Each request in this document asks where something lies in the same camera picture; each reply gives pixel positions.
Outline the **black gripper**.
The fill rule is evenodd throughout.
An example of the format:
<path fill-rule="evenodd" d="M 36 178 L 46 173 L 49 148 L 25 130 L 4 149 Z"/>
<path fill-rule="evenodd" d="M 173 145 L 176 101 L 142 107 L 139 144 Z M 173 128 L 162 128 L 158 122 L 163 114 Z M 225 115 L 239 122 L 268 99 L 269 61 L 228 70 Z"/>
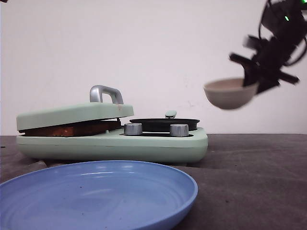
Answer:
<path fill-rule="evenodd" d="M 291 84 L 299 78 L 281 71 L 281 67 L 290 59 L 299 43 L 307 34 L 307 22 L 301 14 L 292 14 L 283 18 L 276 33 L 262 45 L 252 59 L 232 53 L 231 61 L 241 64 L 244 69 L 243 87 L 259 83 L 256 94 L 280 86 L 279 80 Z"/>

